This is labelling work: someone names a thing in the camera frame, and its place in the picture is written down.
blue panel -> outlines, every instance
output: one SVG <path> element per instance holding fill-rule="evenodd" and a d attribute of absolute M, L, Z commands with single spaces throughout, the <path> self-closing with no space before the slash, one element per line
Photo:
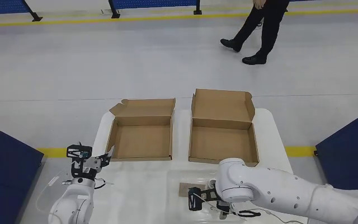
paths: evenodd
<path fill-rule="evenodd" d="M 0 0 L 0 14 L 29 12 L 21 0 Z"/>
<path fill-rule="evenodd" d="M 29 190 L 44 154 L 3 132 L 0 153 L 0 184 Z"/>
<path fill-rule="evenodd" d="M 116 9 L 194 6 L 196 0 L 113 0 Z"/>
<path fill-rule="evenodd" d="M 358 190 L 358 119 L 316 145 L 328 182 L 339 189 Z"/>
<path fill-rule="evenodd" d="M 1 224 L 14 224 L 44 154 L 0 132 Z"/>
<path fill-rule="evenodd" d="M 0 184 L 0 198 L 2 207 L 0 209 L 1 224 L 14 224 L 18 213 L 26 199 L 27 192 Z"/>

brown cardboard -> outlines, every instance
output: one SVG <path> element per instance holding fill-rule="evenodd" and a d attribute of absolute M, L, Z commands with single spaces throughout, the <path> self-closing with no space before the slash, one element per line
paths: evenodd
<path fill-rule="evenodd" d="M 189 161 L 218 164 L 236 157 L 248 166 L 258 164 L 249 92 L 197 89 L 191 110 Z"/>
<path fill-rule="evenodd" d="M 107 151 L 113 161 L 172 159 L 172 114 L 175 99 L 122 100 L 110 109 L 115 116 Z"/>

black shoe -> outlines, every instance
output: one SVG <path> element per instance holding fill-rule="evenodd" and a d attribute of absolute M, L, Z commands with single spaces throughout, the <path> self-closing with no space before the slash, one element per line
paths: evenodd
<path fill-rule="evenodd" d="M 243 58 L 244 64 L 255 65 L 255 64 L 266 64 L 267 57 L 255 54 L 254 56 Z"/>
<path fill-rule="evenodd" d="M 262 27 L 262 22 L 259 22 L 256 26 L 256 30 L 260 29 Z"/>
<path fill-rule="evenodd" d="M 242 44 L 238 44 L 235 40 L 221 39 L 221 44 L 227 48 L 232 48 L 236 52 L 240 52 Z"/>

wire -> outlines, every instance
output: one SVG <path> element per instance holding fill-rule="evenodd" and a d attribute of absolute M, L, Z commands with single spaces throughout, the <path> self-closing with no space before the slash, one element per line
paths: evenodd
<path fill-rule="evenodd" d="M 57 218 L 58 218 L 58 220 L 60 221 L 60 224 L 62 224 L 62 220 L 61 220 L 61 218 L 60 218 L 57 214 L 53 214 L 53 213 L 49 213 L 49 214 L 51 214 L 51 215 L 53 215 L 53 216 L 57 217 Z"/>
<path fill-rule="evenodd" d="M 201 196 L 199 196 L 199 195 L 197 195 L 197 194 L 195 194 L 195 193 L 193 193 L 193 195 L 197 196 L 197 197 L 200 198 L 203 202 L 205 202 L 205 203 L 207 203 L 208 205 L 210 205 L 210 209 L 211 209 L 211 210 L 215 210 L 215 211 L 217 211 L 217 212 L 228 213 L 228 212 L 226 212 L 226 211 L 223 211 L 223 210 L 221 210 L 221 209 L 219 209 L 219 208 L 213 206 L 212 204 L 210 204 L 209 202 L 207 202 L 206 200 L 204 200 Z M 239 217 L 240 219 L 242 219 L 242 220 L 244 220 L 244 221 L 247 221 L 245 218 L 242 218 L 242 217 L 240 217 L 240 216 L 237 215 L 237 214 L 234 214 L 234 215 L 236 215 L 237 217 Z"/>
<path fill-rule="evenodd" d="M 95 188 L 95 190 L 99 189 L 99 188 L 103 188 L 106 185 L 106 181 L 104 179 L 101 179 L 103 181 L 103 184 L 101 186 L 98 186 Z"/>
<path fill-rule="evenodd" d="M 46 211 L 41 210 L 41 209 L 39 208 L 39 199 L 40 199 L 40 196 L 43 194 L 43 192 L 45 191 L 45 189 L 50 185 L 50 183 L 51 183 L 53 180 L 55 180 L 55 178 L 57 178 L 66 168 L 67 168 L 67 167 L 63 168 L 60 172 L 58 172 L 58 173 L 48 182 L 48 184 L 46 184 L 46 186 L 45 186 L 45 187 L 43 188 L 43 190 L 40 192 L 40 194 L 39 194 L 39 196 L 37 197 L 36 202 L 35 202 L 35 207 L 36 207 L 36 209 L 37 209 L 39 212 L 42 212 L 42 213 L 46 213 L 46 214 L 47 214 Z"/>
<path fill-rule="evenodd" d="M 312 194 L 311 194 L 311 198 L 310 198 L 310 200 L 309 200 L 309 204 L 308 204 L 307 211 L 311 208 L 311 203 L 312 203 L 312 200 L 313 200 L 313 195 L 314 195 L 315 191 L 316 191 L 318 188 L 320 188 L 320 187 L 322 187 L 322 188 L 326 188 L 326 187 L 327 187 L 327 185 L 322 186 L 322 185 L 318 185 L 318 184 L 317 184 L 317 186 L 315 186 L 315 187 L 314 187 L 314 189 L 313 189 L 313 191 L 312 191 Z"/>
<path fill-rule="evenodd" d="M 206 200 L 202 199 L 201 196 L 199 196 L 199 195 L 197 195 L 197 194 L 195 194 L 195 193 L 193 193 L 193 195 L 195 195 L 195 196 L 197 196 L 198 198 L 200 198 L 203 202 L 209 204 L 209 205 L 210 205 L 210 209 L 216 210 L 217 212 L 227 213 L 227 212 L 225 212 L 225 211 L 223 211 L 223 210 L 221 210 L 221 209 L 219 209 L 219 208 L 214 207 L 212 204 L 210 204 L 210 203 L 207 202 Z M 270 212 L 269 210 L 266 210 L 266 209 L 262 209 L 262 208 L 252 208 L 252 209 L 247 209 L 247 210 L 248 210 L 248 211 L 254 211 L 254 210 L 264 211 L 264 212 L 266 212 L 267 214 L 270 214 L 270 215 L 272 215 L 272 216 L 275 216 L 278 220 L 280 220 L 280 221 L 281 221 L 282 223 L 284 223 L 284 224 L 287 224 L 287 223 L 290 223 L 290 222 L 296 222 L 296 223 L 299 223 L 299 224 L 303 224 L 302 222 L 299 222 L 299 221 L 296 221 L 296 220 L 290 220 L 290 221 L 285 222 L 285 221 L 283 221 L 280 217 L 278 217 L 277 215 L 273 214 L 272 212 Z M 246 221 L 246 219 L 240 217 L 240 216 L 239 216 L 238 214 L 236 214 L 236 213 L 233 213 L 233 212 L 229 212 L 229 213 L 230 213 L 230 214 L 234 214 L 234 215 L 236 215 L 237 217 L 239 217 L 240 219 Z"/>
<path fill-rule="evenodd" d="M 262 208 L 252 208 L 252 209 L 247 209 L 248 211 L 254 211 L 254 210 L 261 210 L 261 211 L 264 211 L 266 212 L 266 214 L 270 214 L 272 216 L 275 216 L 278 220 L 280 220 L 282 223 L 284 224 L 287 224 L 287 223 L 290 223 L 290 222 L 296 222 L 296 223 L 299 223 L 299 224 L 303 224 L 302 222 L 299 222 L 299 221 L 296 221 L 296 220 L 290 220 L 290 221 L 283 221 L 280 217 L 278 217 L 277 215 L 273 214 L 272 212 L 270 212 L 269 210 L 266 210 L 266 209 L 262 209 Z"/>
<path fill-rule="evenodd" d="M 105 181 L 103 178 L 95 178 L 95 180 L 102 180 Z M 106 184 L 114 185 L 114 183 L 106 181 Z"/>

black pants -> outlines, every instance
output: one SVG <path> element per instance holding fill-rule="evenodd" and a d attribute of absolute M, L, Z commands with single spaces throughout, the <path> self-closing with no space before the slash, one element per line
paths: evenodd
<path fill-rule="evenodd" d="M 267 56 L 274 48 L 277 34 L 279 33 L 280 22 L 289 5 L 289 0 L 267 0 L 263 9 L 253 7 L 245 24 L 235 36 L 238 44 L 243 44 L 255 30 L 259 22 L 264 18 L 261 36 L 261 49 L 259 53 Z"/>

